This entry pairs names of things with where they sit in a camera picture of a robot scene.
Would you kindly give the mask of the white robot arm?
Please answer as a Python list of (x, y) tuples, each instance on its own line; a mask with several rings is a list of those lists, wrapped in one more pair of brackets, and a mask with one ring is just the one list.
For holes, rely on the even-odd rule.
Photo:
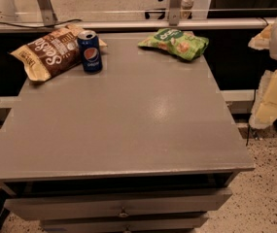
[[(277, 17), (248, 46), (254, 50), (269, 50), (269, 56), (277, 60)], [(255, 129), (265, 129), (277, 119), (277, 70), (265, 71), (260, 78), (260, 86), (251, 110), (249, 124)]]

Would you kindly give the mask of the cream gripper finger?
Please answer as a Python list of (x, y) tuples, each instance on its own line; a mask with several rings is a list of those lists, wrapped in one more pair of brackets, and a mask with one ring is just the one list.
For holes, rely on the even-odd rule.
[(265, 129), (277, 119), (277, 70), (266, 70), (251, 110), (249, 124), (255, 129)]

